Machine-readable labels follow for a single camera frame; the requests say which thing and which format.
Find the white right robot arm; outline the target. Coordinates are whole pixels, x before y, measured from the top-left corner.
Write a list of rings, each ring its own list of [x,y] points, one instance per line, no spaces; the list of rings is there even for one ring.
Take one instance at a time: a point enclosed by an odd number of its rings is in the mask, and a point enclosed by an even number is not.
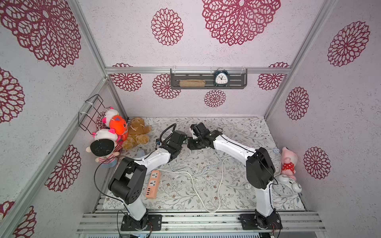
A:
[[[270,184],[274,180],[275,167],[268,151],[262,147],[254,149],[244,146],[218,130],[210,131],[203,123],[191,125],[190,130],[190,150],[212,148],[230,155],[246,166],[247,181],[256,191],[256,211],[265,218],[269,217],[274,211]]]

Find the orange power strip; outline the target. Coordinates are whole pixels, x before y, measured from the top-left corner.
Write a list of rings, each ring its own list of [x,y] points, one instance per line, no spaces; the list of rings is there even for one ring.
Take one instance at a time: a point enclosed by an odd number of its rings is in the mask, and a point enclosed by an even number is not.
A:
[[[155,199],[158,194],[158,187],[161,181],[161,172],[159,170],[153,170],[149,177],[148,186],[146,190],[146,198]]]

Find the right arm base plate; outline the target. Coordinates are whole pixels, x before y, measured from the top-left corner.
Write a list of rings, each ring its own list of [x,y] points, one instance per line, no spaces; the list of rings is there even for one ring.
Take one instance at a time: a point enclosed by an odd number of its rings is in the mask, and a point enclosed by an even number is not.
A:
[[[260,213],[240,214],[238,220],[241,222],[243,230],[282,230],[280,216],[273,211],[268,217]]]

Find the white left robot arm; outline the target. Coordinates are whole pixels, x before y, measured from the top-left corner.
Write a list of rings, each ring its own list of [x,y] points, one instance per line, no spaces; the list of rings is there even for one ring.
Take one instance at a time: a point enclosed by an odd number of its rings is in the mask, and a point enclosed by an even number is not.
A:
[[[133,221],[142,221],[147,217],[147,209],[140,198],[147,174],[161,165],[174,160],[181,152],[187,135],[175,131],[170,139],[158,149],[138,159],[125,157],[114,172],[109,184],[109,191],[120,198],[127,207],[129,217]]]

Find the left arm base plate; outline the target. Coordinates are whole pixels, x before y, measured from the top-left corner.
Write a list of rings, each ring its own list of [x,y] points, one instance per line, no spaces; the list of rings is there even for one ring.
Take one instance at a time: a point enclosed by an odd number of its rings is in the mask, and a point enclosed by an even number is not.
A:
[[[161,225],[162,215],[152,215],[147,213],[139,221],[129,215],[125,215],[120,230],[123,232],[160,231]]]

